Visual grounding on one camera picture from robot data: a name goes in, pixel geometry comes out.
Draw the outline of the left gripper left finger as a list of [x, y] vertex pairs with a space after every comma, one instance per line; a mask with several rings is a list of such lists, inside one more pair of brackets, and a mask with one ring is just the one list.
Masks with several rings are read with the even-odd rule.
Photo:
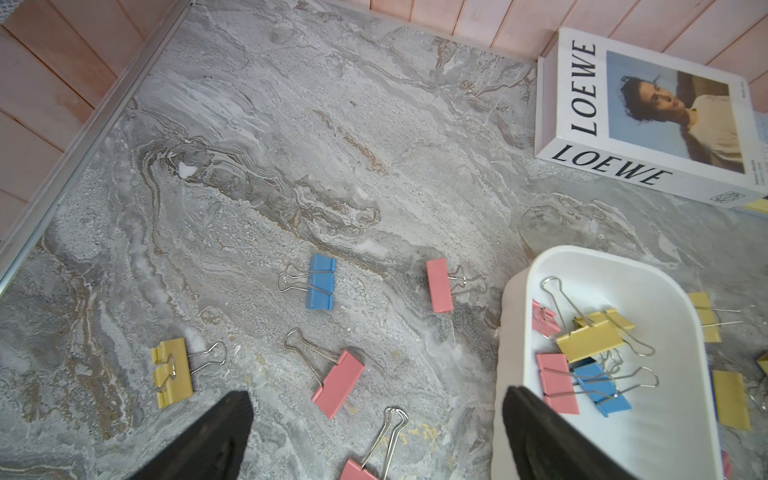
[[132, 477], [236, 479], [253, 418], [249, 394], [231, 391]]

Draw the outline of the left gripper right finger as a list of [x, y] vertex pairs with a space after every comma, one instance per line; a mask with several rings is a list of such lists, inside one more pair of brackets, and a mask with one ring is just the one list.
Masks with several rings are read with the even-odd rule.
[[507, 389], [501, 413], [521, 479], [633, 477], [524, 386]]

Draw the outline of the yellow binder clip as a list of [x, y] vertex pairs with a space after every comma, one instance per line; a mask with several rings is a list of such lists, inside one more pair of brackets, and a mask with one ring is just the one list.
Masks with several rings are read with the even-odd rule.
[[721, 330], [725, 327], [746, 324], [745, 320], [722, 320], [720, 314], [742, 315], [755, 305], [741, 308], [719, 308], [712, 305], [709, 295], [705, 292], [691, 292], [688, 297], [697, 312], [705, 343], [722, 343]]
[[[220, 360], [208, 361], [197, 368], [190, 367], [190, 359], [208, 356], [219, 348], [223, 352]], [[228, 351], [222, 341], [217, 341], [207, 350], [189, 353], [184, 338], [161, 341], [150, 349], [153, 370], [153, 385], [157, 406], [164, 409], [191, 397], [194, 393], [192, 376], [211, 365], [222, 366], [228, 359]]]

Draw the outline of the white storage box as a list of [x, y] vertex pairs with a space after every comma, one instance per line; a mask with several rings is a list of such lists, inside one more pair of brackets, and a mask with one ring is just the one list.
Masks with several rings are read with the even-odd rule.
[[536, 356], [558, 347], [533, 328], [532, 306], [566, 322], [615, 309], [634, 324], [618, 351], [616, 384], [627, 411], [603, 416], [588, 395], [563, 418], [638, 479], [719, 479], [723, 474], [703, 333], [670, 276], [595, 250], [558, 246], [506, 284], [501, 299], [495, 407], [511, 386], [542, 394]]

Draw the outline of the small pink binder clip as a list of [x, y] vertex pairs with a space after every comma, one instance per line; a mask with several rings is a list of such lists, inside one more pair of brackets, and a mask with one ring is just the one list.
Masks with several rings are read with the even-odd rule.
[[468, 293], [485, 294], [488, 290], [487, 281], [482, 274], [468, 277], [462, 266], [450, 271], [445, 258], [428, 260], [426, 272], [434, 313], [452, 312], [456, 296]]

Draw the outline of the blue binder clip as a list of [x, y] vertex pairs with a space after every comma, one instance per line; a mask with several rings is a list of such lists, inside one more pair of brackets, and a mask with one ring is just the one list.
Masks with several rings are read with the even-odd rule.
[[278, 274], [277, 288], [281, 293], [291, 290], [304, 292], [307, 309], [331, 311], [335, 301], [336, 270], [334, 258], [313, 254], [305, 269], [287, 264]]

